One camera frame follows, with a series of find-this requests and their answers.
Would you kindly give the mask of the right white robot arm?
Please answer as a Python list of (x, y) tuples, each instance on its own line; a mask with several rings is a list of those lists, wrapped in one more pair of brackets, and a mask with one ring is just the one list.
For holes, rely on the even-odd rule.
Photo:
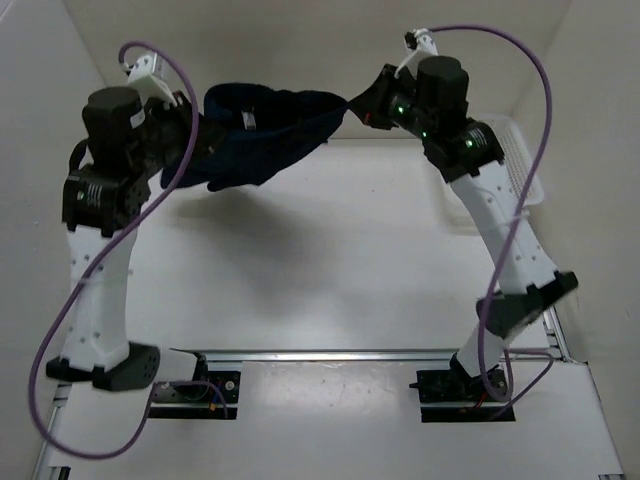
[(574, 291), (576, 275), (545, 253), (524, 211), (527, 191), (511, 182), (494, 130), (468, 115), (469, 75), (438, 53), (427, 29), (404, 36), (407, 55), (385, 65), (351, 109), (374, 129), (400, 128), (419, 139), (424, 155), (466, 207), (494, 264), (479, 324), (454, 354), (449, 387), (470, 400), (485, 385), (511, 342), (544, 311)]

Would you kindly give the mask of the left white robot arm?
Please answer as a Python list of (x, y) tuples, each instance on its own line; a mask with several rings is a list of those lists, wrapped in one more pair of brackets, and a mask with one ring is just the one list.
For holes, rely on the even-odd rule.
[(70, 321), (48, 377), (89, 382), (108, 392), (175, 380), (188, 400), (206, 395), (210, 377), (197, 355), (129, 340), (126, 296), (138, 228), (177, 188), (198, 153), (225, 136), (198, 111), (191, 85), (173, 91), (174, 68), (150, 47), (123, 62), (126, 82), (91, 93), (81, 116), (87, 136), (74, 149), (63, 186), (62, 221), (71, 253)]

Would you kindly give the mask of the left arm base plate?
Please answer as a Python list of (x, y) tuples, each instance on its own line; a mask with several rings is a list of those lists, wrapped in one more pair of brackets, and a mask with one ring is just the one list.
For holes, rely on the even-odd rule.
[(241, 369), (233, 365), (209, 363), (200, 368), (201, 385), (162, 387), (154, 392), (150, 419), (235, 420), (238, 414)]

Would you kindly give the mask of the navy blue shorts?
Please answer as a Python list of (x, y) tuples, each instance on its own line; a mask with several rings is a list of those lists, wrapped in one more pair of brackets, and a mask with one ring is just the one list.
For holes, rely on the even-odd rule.
[(341, 126), (349, 102), (331, 92), (214, 85), (203, 100), (196, 147), (177, 187), (211, 192), (260, 186), (311, 154)]

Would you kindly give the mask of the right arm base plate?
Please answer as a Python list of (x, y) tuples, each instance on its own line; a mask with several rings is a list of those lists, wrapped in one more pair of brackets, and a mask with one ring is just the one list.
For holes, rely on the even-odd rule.
[(516, 421), (514, 409), (490, 396), (481, 379), (465, 384), (450, 370), (418, 370), (409, 387), (418, 393), (423, 424)]

